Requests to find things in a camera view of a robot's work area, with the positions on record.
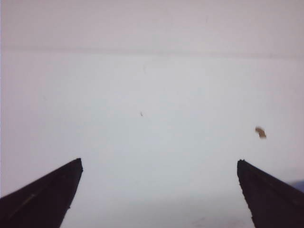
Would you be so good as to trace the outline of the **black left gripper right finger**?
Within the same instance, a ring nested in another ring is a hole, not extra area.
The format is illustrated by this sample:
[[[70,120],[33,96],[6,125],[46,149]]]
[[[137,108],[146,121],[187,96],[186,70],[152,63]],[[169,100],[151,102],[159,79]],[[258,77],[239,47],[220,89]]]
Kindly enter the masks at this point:
[[[304,192],[245,160],[237,162],[237,177],[256,228],[302,228]]]

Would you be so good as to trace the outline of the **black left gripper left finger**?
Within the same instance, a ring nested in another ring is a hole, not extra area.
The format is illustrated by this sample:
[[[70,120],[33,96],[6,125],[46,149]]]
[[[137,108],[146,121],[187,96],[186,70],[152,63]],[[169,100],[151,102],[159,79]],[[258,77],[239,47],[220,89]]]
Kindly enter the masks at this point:
[[[0,199],[2,228],[58,228],[83,172],[77,158]]]

